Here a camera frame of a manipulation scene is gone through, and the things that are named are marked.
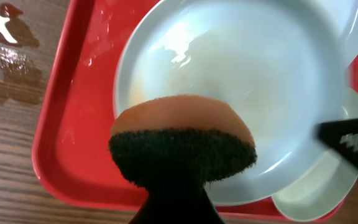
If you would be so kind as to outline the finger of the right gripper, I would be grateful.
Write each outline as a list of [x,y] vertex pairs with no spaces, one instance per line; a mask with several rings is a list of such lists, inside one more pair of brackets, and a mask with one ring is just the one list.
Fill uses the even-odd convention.
[[358,118],[318,124],[316,138],[358,169]]

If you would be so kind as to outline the green and orange sponge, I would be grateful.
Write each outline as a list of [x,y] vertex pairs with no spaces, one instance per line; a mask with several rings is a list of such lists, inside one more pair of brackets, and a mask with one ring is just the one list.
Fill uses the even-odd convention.
[[158,98],[124,110],[108,146],[122,176],[149,192],[200,189],[257,161],[253,137],[236,112],[196,95]]

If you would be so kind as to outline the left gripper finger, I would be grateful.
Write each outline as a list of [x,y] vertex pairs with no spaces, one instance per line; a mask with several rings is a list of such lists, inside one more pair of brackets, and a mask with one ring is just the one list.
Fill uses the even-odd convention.
[[201,185],[155,185],[130,224],[224,224]]

